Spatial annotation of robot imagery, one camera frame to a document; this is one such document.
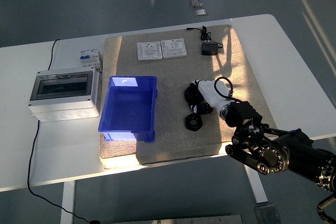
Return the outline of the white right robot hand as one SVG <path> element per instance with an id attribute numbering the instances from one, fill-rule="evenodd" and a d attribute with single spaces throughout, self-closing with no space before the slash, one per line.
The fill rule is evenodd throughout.
<path id="1" fill-rule="evenodd" d="M 224 119 L 233 102 L 233 85 L 226 77 L 216 80 L 194 80 L 184 91 L 184 97 L 193 113 L 211 114 L 215 109 Z"/>

